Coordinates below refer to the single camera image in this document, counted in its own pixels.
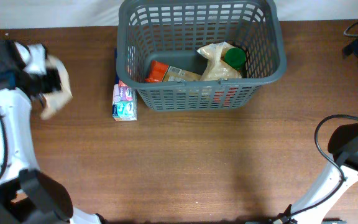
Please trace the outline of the small brown snack bag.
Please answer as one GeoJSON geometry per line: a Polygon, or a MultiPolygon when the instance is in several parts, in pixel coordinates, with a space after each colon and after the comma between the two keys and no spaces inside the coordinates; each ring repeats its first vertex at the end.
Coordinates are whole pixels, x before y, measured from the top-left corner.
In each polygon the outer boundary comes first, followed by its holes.
{"type": "Polygon", "coordinates": [[[69,74],[62,63],[54,55],[47,55],[46,68],[56,68],[60,78],[61,90],[43,94],[46,100],[46,106],[41,112],[42,120],[47,120],[56,115],[73,98],[70,88],[69,74]]]}

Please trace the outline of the multicolour tissue pack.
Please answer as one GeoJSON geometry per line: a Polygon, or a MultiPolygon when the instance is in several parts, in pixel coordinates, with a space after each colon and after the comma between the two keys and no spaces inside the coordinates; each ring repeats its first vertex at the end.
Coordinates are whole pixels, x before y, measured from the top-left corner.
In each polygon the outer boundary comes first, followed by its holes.
{"type": "Polygon", "coordinates": [[[115,72],[116,77],[112,94],[112,117],[115,121],[136,121],[136,91],[119,78],[117,70],[115,70],[115,72]]]}

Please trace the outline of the red orange pasta packet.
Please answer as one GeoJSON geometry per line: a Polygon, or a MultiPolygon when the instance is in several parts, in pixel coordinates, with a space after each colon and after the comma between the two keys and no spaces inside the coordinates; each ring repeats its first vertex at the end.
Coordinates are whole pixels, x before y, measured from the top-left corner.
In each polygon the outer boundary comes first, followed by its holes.
{"type": "Polygon", "coordinates": [[[238,78],[242,78],[241,74],[222,60],[215,67],[208,62],[202,75],[153,60],[150,64],[149,76],[145,81],[147,83],[194,82],[238,78]]]}

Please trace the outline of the green lid jar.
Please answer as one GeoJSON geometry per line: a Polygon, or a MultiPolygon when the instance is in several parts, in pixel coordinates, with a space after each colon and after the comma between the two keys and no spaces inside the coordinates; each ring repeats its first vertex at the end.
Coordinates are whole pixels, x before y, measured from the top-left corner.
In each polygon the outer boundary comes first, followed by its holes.
{"type": "Polygon", "coordinates": [[[224,61],[233,69],[242,70],[246,62],[246,53],[240,48],[231,48],[226,52],[224,61]]]}

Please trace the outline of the grey plastic shopping basket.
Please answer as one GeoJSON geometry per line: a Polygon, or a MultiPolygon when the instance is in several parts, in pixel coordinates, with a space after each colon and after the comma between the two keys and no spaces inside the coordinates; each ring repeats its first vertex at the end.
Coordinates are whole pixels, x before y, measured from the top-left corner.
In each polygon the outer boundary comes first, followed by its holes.
{"type": "Polygon", "coordinates": [[[244,106],[287,69],[272,0],[125,0],[117,30],[118,77],[156,111],[221,110],[244,106]],[[202,74],[198,49],[227,42],[246,54],[239,79],[149,83],[153,61],[202,74]]]}

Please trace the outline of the beige paper bag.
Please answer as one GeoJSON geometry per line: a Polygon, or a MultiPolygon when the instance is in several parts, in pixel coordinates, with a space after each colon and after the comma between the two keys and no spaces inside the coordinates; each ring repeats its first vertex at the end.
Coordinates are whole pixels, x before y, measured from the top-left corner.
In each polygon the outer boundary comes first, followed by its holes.
{"type": "Polygon", "coordinates": [[[227,42],[220,42],[205,45],[197,50],[197,52],[208,61],[207,67],[200,78],[201,81],[242,78],[237,70],[222,59],[227,51],[231,49],[234,49],[234,46],[227,42]]]}

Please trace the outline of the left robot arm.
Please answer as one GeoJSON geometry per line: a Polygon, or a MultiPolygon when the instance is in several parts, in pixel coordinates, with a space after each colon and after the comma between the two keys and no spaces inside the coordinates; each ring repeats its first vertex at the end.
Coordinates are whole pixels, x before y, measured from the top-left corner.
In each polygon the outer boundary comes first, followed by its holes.
{"type": "Polygon", "coordinates": [[[0,223],[96,223],[104,218],[76,208],[66,188],[37,162],[32,101],[51,118],[72,98],[64,64],[42,44],[0,40],[0,223]]]}

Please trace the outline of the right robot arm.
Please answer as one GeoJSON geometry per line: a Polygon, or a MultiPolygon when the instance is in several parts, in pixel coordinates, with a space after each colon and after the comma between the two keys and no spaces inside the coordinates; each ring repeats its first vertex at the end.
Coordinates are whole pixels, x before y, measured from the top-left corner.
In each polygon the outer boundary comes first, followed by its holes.
{"type": "Polygon", "coordinates": [[[314,143],[328,163],[307,193],[279,214],[274,223],[322,223],[344,192],[358,182],[358,117],[347,114],[325,117],[314,131],[314,143]],[[332,133],[324,152],[318,140],[319,130],[332,119],[350,122],[332,133]]]}

